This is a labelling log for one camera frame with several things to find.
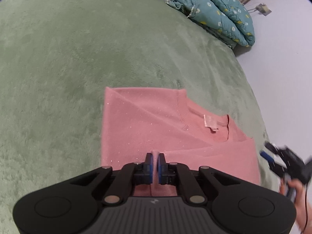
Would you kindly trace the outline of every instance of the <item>ribbed gray panel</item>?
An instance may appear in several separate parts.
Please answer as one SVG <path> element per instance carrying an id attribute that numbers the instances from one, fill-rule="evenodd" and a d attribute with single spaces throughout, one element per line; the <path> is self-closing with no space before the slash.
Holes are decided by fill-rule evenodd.
<path id="1" fill-rule="evenodd" d="M 204 208 L 186 205 L 181 197 L 129 197 L 104 209 L 83 234 L 227 234 Z"/>

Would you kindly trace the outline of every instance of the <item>forearm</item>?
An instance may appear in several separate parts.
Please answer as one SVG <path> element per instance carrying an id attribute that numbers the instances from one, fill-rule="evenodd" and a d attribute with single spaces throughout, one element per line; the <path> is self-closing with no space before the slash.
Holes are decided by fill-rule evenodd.
<path id="1" fill-rule="evenodd" d="M 308 224 L 307 224 L 304 234 L 312 234 L 312 207 L 310 204 L 307 204 L 307 211 L 308 211 Z M 299 226 L 299 229 L 302 231 L 305 228 L 305 222 L 306 222 L 305 207 L 297 210 L 296 221 Z"/>

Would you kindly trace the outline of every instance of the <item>clothing tag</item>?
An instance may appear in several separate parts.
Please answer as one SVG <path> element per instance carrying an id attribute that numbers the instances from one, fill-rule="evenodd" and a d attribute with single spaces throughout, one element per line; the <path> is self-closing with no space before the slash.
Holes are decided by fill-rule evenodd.
<path id="1" fill-rule="evenodd" d="M 211 116 L 204 114 L 205 127 L 210 128 L 212 132 L 218 131 L 218 124 Z"/>

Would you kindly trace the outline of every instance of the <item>wall socket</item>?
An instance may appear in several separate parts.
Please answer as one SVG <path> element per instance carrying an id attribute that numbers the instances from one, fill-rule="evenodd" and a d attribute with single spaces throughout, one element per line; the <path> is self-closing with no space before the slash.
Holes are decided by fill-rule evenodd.
<path id="1" fill-rule="evenodd" d="M 259 11 L 261 14 L 263 14 L 264 16 L 267 16 L 272 12 L 265 4 L 262 4 L 262 3 L 256 6 L 255 9 Z"/>

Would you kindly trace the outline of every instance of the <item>teal quilt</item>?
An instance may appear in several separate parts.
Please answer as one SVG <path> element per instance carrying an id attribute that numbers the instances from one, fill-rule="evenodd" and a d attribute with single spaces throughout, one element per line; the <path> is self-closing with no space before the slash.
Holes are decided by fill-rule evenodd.
<path id="1" fill-rule="evenodd" d="M 252 18 L 238 0 L 165 0 L 232 48 L 255 43 Z"/>

